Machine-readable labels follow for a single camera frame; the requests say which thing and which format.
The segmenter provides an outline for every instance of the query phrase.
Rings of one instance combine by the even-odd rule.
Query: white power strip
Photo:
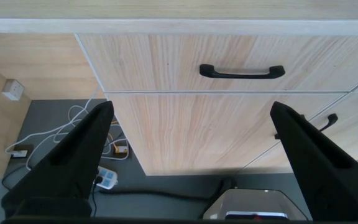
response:
[[[106,190],[110,190],[116,184],[118,184],[118,175],[116,172],[103,168],[101,166],[98,167],[98,170],[98,176],[102,177],[103,180],[100,183],[96,184],[97,186],[102,187]]]

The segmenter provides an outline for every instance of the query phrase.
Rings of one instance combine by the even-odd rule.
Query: wooden cabinet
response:
[[[331,113],[336,113],[339,119],[323,133],[358,161],[358,93],[348,94],[311,123],[316,127],[323,127]],[[242,172],[291,172],[291,167],[282,145],[277,144],[250,163]]]
[[[98,85],[73,34],[0,34],[0,73],[33,100],[88,99]]]
[[[310,118],[340,96],[107,94],[147,175],[235,173],[277,142],[274,101]]]
[[[347,91],[358,84],[358,36],[80,35],[105,91]],[[202,77],[267,73],[272,80]]]

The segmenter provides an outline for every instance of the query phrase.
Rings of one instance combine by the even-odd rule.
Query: plug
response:
[[[96,184],[100,184],[101,182],[103,181],[103,177],[101,176],[97,176],[95,179],[94,179],[94,186],[96,186]]]
[[[11,158],[9,160],[8,166],[14,164],[25,164],[33,150],[34,146],[31,144],[16,145],[15,148],[10,151]]]

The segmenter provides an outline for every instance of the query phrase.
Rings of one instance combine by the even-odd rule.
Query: cabinet door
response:
[[[338,121],[323,133],[358,161],[358,93],[349,94],[340,102],[311,121],[316,127],[323,127],[328,115],[336,113]],[[254,162],[244,173],[292,172],[290,162],[281,144],[277,144]]]
[[[274,101],[310,117],[339,96],[107,94],[147,175],[234,173],[277,142]]]
[[[349,90],[358,83],[358,37],[246,35],[80,35],[106,91]],[[206,78],[268,73],[276,79]]]

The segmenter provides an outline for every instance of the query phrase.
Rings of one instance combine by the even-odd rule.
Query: gray floor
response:
[[[94,107],[102,100],[93,100],[89,105]],[[44,100],[33,101],[24,121],[19,139],[30,133],[53,129],[67,122],[67,111],[72,105],[85,105],[85,100]],[[119,134],[112,129],[113,135]],[[26,144],[37,145],[46,136],[31,137]],[[32,164],[39,161],[52,147],[52,140],[45,142],[37,151]],[[166,190],[187,195],[210,196],[223,176],[172,176],[146,177],[136,156],[125,161],[101,161],[101,165],[118,173],[117,189],[155,189]],[[11,175],[7,185],[14,185],[26,173],[25,169]],[[277,189],[290,197],[310,218],[310,213],[303,200],[299,186],[293,174],[236,175],[239,188],[243,189]],[[0,199],[6,193],[0,182]],[[99,217],[151,217],[195,219],[203,211],[205,204],[166,198],[154,195],[120,195],[106,196],[96,194]],[[4,213],[0,208],[0,221]]]

